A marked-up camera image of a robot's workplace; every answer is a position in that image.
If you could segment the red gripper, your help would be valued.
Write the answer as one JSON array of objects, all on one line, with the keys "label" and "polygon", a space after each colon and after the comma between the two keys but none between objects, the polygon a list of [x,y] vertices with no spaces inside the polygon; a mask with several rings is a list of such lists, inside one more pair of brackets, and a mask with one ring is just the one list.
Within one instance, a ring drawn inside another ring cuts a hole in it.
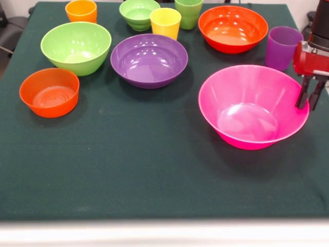
[{"label": "red gripper", "polygon": [[[308,87],[310,76],[328,77],[328,51],[311,47],[307,41],[301,41],[295,50],[293,68],[296,74],[304,75],[302,87],[296,102],[298,109],[303,109],[308,100]],[[309,106],[315,110],[322,90],[325,88],[326,79],[319,79],[318,84],[309,97]]]}]

